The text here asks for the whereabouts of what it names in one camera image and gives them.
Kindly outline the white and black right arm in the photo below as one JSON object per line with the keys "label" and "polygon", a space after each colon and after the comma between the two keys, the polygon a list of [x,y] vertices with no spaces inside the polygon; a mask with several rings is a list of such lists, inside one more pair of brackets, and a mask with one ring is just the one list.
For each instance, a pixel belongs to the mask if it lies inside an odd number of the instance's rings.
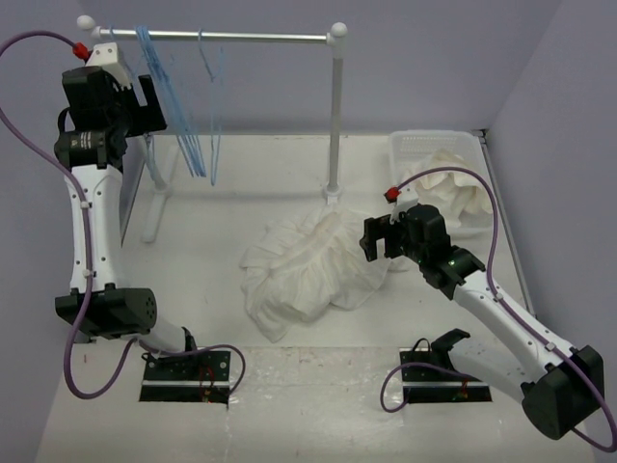
{"label": "white and black right arm", "polygon": [[489,278],[470,251],[452,244],[439,211],[414,205],[395,218],[367,218],[360,246],[368,260],[385,245],[388,258],[405,257],[424,280],[474,315],[504,345],[491,351],[453,329],[432,344],[432,371],[442,379],[471,376],[519,402],[529,421],[559,440],[604,410],[604,361],[591,346],[576,348],[542,325]]}

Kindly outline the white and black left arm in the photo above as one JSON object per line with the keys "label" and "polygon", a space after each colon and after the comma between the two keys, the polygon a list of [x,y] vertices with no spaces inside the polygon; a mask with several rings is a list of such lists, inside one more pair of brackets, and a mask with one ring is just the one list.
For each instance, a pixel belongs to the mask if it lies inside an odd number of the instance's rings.
{"label": "white and black left arm", "polygon": [[68,107],[58,120],[54,152],[68,170],[74,264],[69,293],[56,298],[55,310],[89,338],[136,338],[168,354],[168,370],[188,379],[201,365],[190,331],[164,318],[151,289],[131,286],[122,263],[126,141],[167,127],[151,77],[142,75],[139,83],[145,105],[132,86],[122,86],[102,67],[75,68],[62,76]]}

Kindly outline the white skirt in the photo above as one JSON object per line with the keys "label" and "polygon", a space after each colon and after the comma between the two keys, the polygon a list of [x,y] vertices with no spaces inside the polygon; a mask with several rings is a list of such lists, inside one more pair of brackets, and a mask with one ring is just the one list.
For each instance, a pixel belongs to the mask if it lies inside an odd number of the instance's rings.
{"label": "white skirt", "polygon": [[353,311],[383,287],[387,276],[411,269],[360,246],[365,215],[324,206],[272,222],[244,253],[244,309],[262,336],[275,343],[295,325],[310,325],[329,307]]}

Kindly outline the bundle of blue hangers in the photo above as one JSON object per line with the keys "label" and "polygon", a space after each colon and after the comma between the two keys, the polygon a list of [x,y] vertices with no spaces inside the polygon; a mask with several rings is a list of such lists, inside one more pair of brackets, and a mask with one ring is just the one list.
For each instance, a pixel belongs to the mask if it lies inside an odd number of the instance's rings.
{"label": "bundle of blue hangers", "polygon": [[149,74],[160,91],[167,114],[167,121],[172,128],[190,175],[192,177],[207,177],[198,136],[189,123],[173,80],[163,66],[148,27],[138,25],[134,28],[134,32],[137,42],[142,49],[143,57],[146,60]]}

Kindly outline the blue wire hanger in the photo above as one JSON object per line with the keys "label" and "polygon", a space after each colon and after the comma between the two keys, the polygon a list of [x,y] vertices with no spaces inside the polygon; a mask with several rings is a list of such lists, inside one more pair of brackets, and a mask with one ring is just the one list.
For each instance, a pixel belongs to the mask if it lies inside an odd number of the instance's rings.
{"label": "blue wire hanger", "polygon": [[201,61],[208,78],[209,94],[209,135],[210,135],[210,184],[215,186],[218,179],[221,142],[223,135],[223,118],[221,109],[225,92],[225,50],[218,48],[216,65],[212,65],[207,58],[204,44],[205,32],[198,31],[198,44]]}

